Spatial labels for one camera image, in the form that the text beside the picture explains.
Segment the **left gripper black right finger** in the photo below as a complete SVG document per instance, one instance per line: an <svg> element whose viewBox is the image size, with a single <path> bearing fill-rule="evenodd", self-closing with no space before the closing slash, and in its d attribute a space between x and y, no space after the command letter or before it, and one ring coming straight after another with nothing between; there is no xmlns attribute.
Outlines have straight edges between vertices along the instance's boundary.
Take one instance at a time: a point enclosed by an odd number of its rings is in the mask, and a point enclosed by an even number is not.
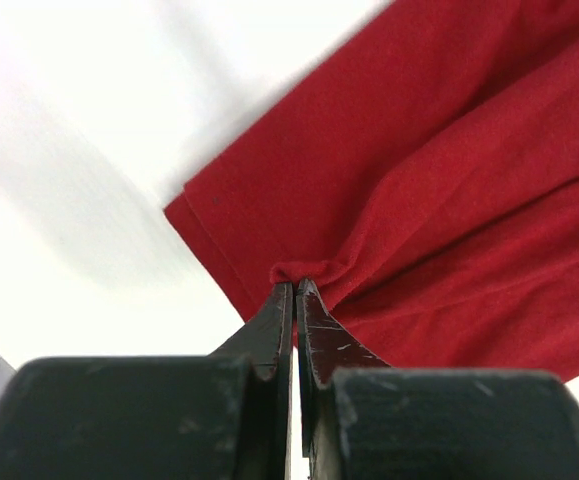
<svg viewBox="0 0 579 480"><path fill-rule="evenodd" d="M579 405L540 370L393 368L295 300L302 450L314 479L579 479Z"/></svg>

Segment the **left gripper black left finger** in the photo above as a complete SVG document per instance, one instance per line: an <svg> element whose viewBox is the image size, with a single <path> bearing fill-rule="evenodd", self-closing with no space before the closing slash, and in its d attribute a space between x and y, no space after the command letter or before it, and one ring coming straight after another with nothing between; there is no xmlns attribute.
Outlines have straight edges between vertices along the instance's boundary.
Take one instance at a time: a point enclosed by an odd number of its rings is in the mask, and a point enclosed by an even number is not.
<svg viewBox="0 0 579 480"><path fill-rule="evenodd" d="M54 357L0 397L0 479L286 479L293 287L206 356Z"/></svg>

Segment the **red t shirt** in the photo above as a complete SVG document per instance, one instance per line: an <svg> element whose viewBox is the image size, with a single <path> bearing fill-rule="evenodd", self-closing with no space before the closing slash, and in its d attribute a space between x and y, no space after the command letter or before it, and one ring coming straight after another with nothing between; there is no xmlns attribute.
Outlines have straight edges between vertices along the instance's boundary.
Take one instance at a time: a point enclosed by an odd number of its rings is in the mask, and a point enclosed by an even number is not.
<svg viewBox="0 0 579 480"><path fill-rule="evenodd" d="M401 367L579 375L579 1L397 1L183 188L243 318L313 280Z"/></svg>

